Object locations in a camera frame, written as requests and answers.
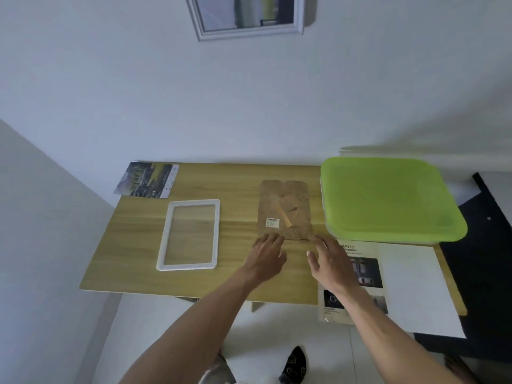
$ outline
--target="black sock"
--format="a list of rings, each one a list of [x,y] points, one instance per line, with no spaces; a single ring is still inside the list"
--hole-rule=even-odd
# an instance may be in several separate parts
[[[297,346],[291,352],[286,362],[283,374],[279,376],[282,384],[301,384],[306,375],[306,356],[302,349]]]

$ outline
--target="wooden table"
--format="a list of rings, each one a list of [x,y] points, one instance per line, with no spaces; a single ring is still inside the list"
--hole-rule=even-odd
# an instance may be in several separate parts
[[[203,297],[222,284],[241,264],[257,238],[259,185],[266,179],[304,181],[308,185],[311,223],[327,233],[320,192],[320,167],[256,164],[180,163],[168,199],[121,197],[80,284],[84,290]],[[170,201],[219,199],[221,222],[217,267],[196,271],[157,271],[156,261]],[[317,282],[311,277],[307,241],[286,240],[288,261],[282,272],[254,290],[257,302],[317,304]],[[437,246],[441,269],[457,312],[464,303]]]

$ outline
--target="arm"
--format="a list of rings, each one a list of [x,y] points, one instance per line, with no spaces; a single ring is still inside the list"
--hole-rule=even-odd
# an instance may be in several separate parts
[[[283,268],[284,240],[277,234],[258,238],[245,264],[179,317],[133,363],[119,384],[197,383],[221,348],[249,293]]]
[[[355,276],[345,250],[335,239],[311,238],[318,259],[308,252],[311,273],[348,310],[382,379],[387,384],[462,384],[405,331],[375,307]]]

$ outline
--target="green plastic lid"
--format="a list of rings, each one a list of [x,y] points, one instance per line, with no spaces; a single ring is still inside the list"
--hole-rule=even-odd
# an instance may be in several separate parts
[[[466,235],[441,174],[421,160],[329,158],[321,184],[326,226],[336,238],[437,243]]]

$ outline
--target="green lid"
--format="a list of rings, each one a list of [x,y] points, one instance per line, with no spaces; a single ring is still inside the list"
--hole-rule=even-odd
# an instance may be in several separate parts
[[[321,167],[326,226],[358,241],[457,241],[467,225],[437,168],[417,159],[329,158]]]

